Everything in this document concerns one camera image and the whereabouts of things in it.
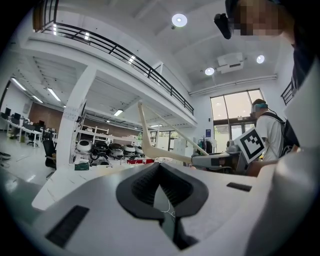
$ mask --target computer monitor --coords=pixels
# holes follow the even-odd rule
[[[35,130],[35,127],[33,125],[31,125],[31,124],[25,124],[24,127],[29,129],[29,130],[31,130],[31,131]]]
[[[10,108],[5,108],[5,114],[9,117],[11,114],[11,109]]]
[[[1,112],[1,117],[2,117],[3,119],[8,119],[8,115],[5,114],[5,113],[2,113],[2,112]]]
[[[15,119],[15,118],[11,118],[11,122],[15,125],[19,125],[20,124],[20,120],[19,119]]]
[[[14,119],[17,119],[17,120],[20,120],[21,115],[20,115],[20,114],[18,114],[18,113],[14,113],[13,118],[14,118]]]

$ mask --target fluorescent light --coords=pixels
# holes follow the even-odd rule
[[[213,67],[208,67],[208,68],[205,70],[205,74],[206,74],[207,76],[213,75],[214,72],[215,72],[215,69],[214,69]]]
[[[128,61],[128,62],[129,62],[129,64],[130,64],[130,63],[132,63],[132,62],[134,61],[134,59],[135,59],[135,58],[136,58],[136,57],[132,55],[132,56],[131,56],[131,58],[130,58],[130,59],[129,59],[129,61]]]
[[[183,14],[178,13],[173,15],[172,17],[172,23],[176,27],[179,27],[179,28],[184,27],[187,24],[187,22],[188,22],[188,19]]]
[[[54,90],[52,90],[51,88],[47,88],[48,91],[53,95],[53,97],[55,97],[55,99],[60,102],[61,100],[58,98],[58,96],[55,94]]]
[[[256,58],[256,62],[258,63],[258,64],[261,64],[261,63],[263,63],[265,61],[265,56],[263,56],[263,55],[260,55],[260,56],[258,56],[257,58]]]
[[[42,100],[38,99],[36,96],[33,95],[32,97],[34,97],[38,102],[44,103]]]
[[[11,78],[11,81],[15,83],[16,86],[20,87],[22,90],[26,91],[26,88],[24,88],[15,78]]]
[[[114,116],[119,116],[121,113],[123,112],[123,110],[119,109],[117,112],[115,112]]]

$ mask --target person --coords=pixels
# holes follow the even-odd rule
[[[319,59],[318,41],[315,40],[314,25],[317,24],[317,1],[300,0],[225,0],[228,16],[227,24],[221,30],[225,38],[226,28],[234,27],[246,36],[282,36],[293,47],[293,70],[291,77],[292,96],[303,84],[315,59]],[[292,131],[289,139],[296,140]],[[276,164],[278,160],[252,162],[248,168],[249,176],[258,176],[261,168]]]
[[[258,98],[252,103],[252,115],[257,119],[255,129],[265,143],[263,161],[274,161],[279,159],[283,150],[283,125],[271,116],[263,116],[268,112],[272,113],[263,99]]]

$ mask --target black strap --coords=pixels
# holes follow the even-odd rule
[[[274,114],[274,113],[270,113],[270,112],[264,112],[262,115],[261,115],[261,117],[262,116],[265,116],[265,117],[271,117],[271,118],[274,118],[274,119],[276,119],[277,121],[279,121],[281,124],[285,124],[286,122],[284,122],[279,116],[277,116],[276,114]]]

